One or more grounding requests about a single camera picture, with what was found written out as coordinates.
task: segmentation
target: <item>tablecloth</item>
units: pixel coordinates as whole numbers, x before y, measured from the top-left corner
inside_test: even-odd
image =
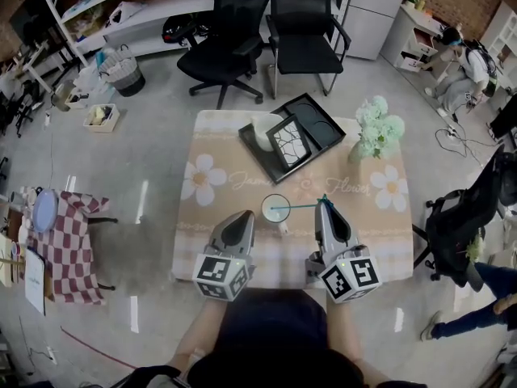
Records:
[[[55,302],[104,305],[97,276],[91,271],[94,255],[86,215],[107,210],[109,199],[78,192],[54,192],[58,200],[56,224],[44,233],[29,230],[27,244],[45,260]]]
[[[293,209],[282,236],[260,215],[263,199],[278,192],[291,205],[315,204],[326,194],[358,232],[379,264],[383,281],[413,273],[413,236],[406,173],[400,148],[390,159],[347,161],[359,140],[355,120],[334,118],[345,139],[279,185],[274,185],[238,136],[253,115],[265,112],[202,111],[186,166],[174,240],[172,272],[190,280],[196,256],[213,227],[244,209],[257,217],[251,256],[257,268],[249,286],[303,289],[305,258],[317,250],[313,209]]]

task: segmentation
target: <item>black hair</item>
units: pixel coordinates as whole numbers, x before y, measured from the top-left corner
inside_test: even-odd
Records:
[[[443,31],[441,42],[450,45],[452,42],[461,41],[461,34],[454,27],[447,27]]]

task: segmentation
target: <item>gray pants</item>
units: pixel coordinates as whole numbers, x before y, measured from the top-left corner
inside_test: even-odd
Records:
[[[449,115],[467,104],[465,93],[472,94],[476,83],[463,70],[447,76],[435,89],[435,97]]]

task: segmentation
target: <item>red tape line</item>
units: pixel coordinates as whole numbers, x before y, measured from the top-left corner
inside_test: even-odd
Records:
[[[91,349],[92,351],[94,352],[97,352],[99,353],[100,355],[106,357],[107,359],[111,359],[112,361],[114,362],[117,362],[121,365],[124,365],[124,366],[127,366],[128,368],[131,368],[131,369],[137,369],[136,366],[133,366],[133,365],[130,365],[130,364],[126,364],[125,362],[121,361],[120,359],[116,359],[114,358],[113,356],[109,356],[107,355],[106,353],[104,352],[101,352],[99,351],[98,349],[95,349],[93,346],[90,346],[89,344],[87,344],[86,342],[82,342],[79,338],[77,338],[76,336],[72,335],[71,333],[65,331],[65,329],[63,329],[63,327],[60,327],[61,328],[61,331],[65,334],[65,335],[68,335],[70,338],[72,338],[73,340],[79,342],[81,345],[84,345],[86,346],[87,348]]]

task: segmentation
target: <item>beige tablecloth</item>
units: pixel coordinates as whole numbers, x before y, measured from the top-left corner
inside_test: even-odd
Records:
[[[413,274],[413,238],[406,173],[400,150],[391,159],[350,164],[359,139],[355,120],[335,118],[347,136],[339,145],[275,186],[238,136],[253,115],[266,112],[202,111],[195,123],[183,181],[172,272],[190,280],[196,256],[213,227],[244,209],[257,217],[254,249],[256,288],[303,289],[305,258],[317,250],[313,209],[293,209],[281,236],[261,217],[263,199],[274,192],[291,205],[315,204],[326,194],[368,245],[383,281]]]

